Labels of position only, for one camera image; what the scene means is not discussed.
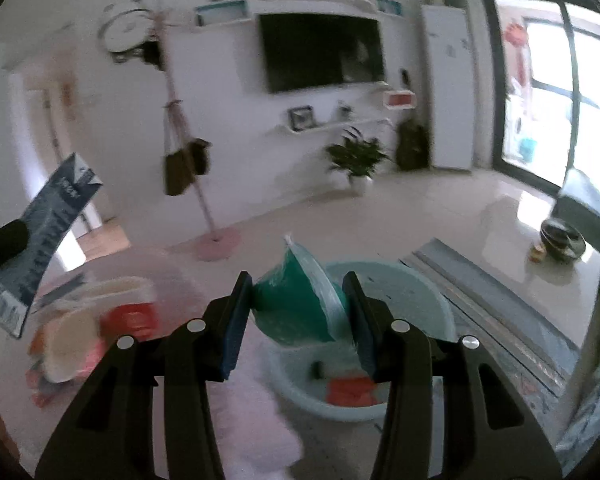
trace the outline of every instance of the tall plant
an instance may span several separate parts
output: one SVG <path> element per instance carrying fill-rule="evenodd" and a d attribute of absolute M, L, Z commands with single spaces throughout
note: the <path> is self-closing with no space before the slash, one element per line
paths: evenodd
<path fill-rule="evenodd" d="M 342 144 L 330 144 L 325 151 L 331 159 L 330 171 L 345 171 L 349 176 L 372 176 L 376 166 L 389 158 L 375 137 L 365 139 L 357 128 L 345 129 Z"/>

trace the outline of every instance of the black tv screen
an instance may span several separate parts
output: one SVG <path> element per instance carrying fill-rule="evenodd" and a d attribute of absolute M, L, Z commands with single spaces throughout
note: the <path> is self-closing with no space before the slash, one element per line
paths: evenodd
<path fill-rule="evenodd" d="M 384 81 L 378 21 L 334 14 L 261 14 L 269 91 Z"/>

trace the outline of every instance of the white flower pot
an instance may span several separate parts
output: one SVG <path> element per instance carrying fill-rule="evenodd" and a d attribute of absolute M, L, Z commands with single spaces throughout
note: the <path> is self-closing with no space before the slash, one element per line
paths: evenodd
<path fill-rule="evenodd" d="M 349 175 L 349 184 L 351 185 L 353 193 L 358 196 L 363 196 L 372 188 L 374 181 L 370 176 Z"/>

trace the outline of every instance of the doorway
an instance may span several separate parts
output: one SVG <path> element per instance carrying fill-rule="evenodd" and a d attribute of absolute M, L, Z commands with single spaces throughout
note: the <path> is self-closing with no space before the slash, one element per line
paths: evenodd
<path fill-rule="evenodd" d="M 94 153 L 81 108 L 71 27 L 18 59 L 12 74 L 12 118 L 18 158 L 32 198 L 71 153 Z M 105 189 L 100 189 L 72 224 L 58 247 L 64 270 L 129 247 Z"/>
<path fill-rule="evenodd" d="M 493 166 L 555 195 L 570 168 L 600 189 L 600 14 L 589 0 L 484 0 Z"/>

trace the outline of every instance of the picture frame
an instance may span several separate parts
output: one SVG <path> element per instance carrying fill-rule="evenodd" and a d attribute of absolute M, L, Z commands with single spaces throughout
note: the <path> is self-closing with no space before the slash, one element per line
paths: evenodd
<path fill-rule="evenodd" d="M 291 129 L 295 132 L 302 132 L 303 130 L 309 130 L 317 126 L 312 106 L 289 108 L 288 113 Z"/>

